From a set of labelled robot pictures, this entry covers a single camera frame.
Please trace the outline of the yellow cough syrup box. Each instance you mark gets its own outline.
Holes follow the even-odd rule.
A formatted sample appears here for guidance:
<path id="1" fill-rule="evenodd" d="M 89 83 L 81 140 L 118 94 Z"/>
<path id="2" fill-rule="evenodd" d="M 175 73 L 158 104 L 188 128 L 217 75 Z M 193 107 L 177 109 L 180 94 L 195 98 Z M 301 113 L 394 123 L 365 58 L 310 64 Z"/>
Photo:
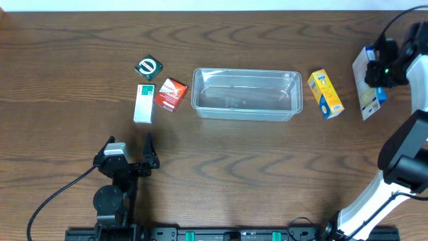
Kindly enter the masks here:
<path id="1" fill-rule="evenodd" d="M 311 73 L 308 85 L 325 119 L 336 117 L 344 110 L 344 106 L 324 69 Z"/>

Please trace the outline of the clear plastic container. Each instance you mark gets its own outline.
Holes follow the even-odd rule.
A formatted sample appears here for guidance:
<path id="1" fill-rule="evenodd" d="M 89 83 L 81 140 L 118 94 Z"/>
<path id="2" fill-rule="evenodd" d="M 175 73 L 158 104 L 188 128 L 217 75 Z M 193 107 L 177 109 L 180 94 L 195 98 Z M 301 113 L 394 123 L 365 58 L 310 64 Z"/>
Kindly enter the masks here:
<path id="1" fill-rule="evenodd" d="M 303 109 L 299 72 L 197 68 L 191 104 L 201 118 L 289 121 Z"/>

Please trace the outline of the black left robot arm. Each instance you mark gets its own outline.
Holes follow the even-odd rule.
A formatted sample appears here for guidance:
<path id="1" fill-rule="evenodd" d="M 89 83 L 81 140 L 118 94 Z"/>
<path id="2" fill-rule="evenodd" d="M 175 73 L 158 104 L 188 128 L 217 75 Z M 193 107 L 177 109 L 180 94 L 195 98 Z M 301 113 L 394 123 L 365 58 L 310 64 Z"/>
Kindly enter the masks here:
<path id="1" fill-rule="evenodd" d="M 151 171 L 160 167 L 151 134 L 146 136 L 142 156 L 143 162 L 129 163 L 126 144 L 117 143 L 111 136 L 94 157 L 94 166 L 112 180 L 94 195 L 93 205 L 97 211 L 95 241 L 150 239 L 147 229 L 136 224 L 133 215 L 138 179 L 151 176 Z"/>

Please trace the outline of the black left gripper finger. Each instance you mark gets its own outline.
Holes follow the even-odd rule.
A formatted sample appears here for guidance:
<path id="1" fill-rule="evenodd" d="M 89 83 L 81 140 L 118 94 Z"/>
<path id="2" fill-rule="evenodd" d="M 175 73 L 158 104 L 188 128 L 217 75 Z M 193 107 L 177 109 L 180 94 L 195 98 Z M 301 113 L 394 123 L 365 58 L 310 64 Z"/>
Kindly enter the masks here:
<path id="1" fill-rule="evenodd" d="M 110 143 L 114 143 L 115 142 L 115 137 L 114 136 L 110 136 L 107 140 L 107 142 L 105 143 L 105 145 L 100 149 L 100 154 L 103 155 L 104 154 L 104 150 L 107 147 L 108 144 Z"/>
<path id="2" fill-rule="evenodd" d="M 160 161 L 154 149 L 152 136 L 150 133 L 148 133 L 146 136 L 142 155 L 151 169 L 158 169 L 160 167 Z"/>

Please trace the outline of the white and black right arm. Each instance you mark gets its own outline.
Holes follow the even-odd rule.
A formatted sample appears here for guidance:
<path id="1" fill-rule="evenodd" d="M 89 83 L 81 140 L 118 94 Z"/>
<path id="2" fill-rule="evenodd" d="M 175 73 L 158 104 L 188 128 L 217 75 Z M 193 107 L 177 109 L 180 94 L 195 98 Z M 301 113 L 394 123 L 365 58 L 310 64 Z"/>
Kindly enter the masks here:
<path id="1" fill-rule="evenodd" d="M 401 46 L 381 33 L 369 48 L 364 82 L 371 88 L 411 87 L 411 116 L 379 153 L 378 173 L 365 190 L 326 224 L 319 240 L 399 240 L 379 228 L 408 199 L 427 201 L 427 22 L 414 23 Z"/>

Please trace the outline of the blue Kool Fever box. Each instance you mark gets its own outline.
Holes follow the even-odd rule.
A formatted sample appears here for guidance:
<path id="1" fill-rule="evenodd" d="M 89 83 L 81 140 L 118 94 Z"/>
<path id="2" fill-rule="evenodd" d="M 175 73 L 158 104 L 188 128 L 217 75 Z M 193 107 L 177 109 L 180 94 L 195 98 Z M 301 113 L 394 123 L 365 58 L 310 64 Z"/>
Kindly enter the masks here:
<path id="1" fill-rule="evenodd" d="M 365 121 L 387 100 L 387 93 L 383 87 L 372 88 L 365 82 L 367 64 L 375 61 L 373 47 L 365 46 L 352 63 L 356 91 L 360 105 L 362 119 Z"/>

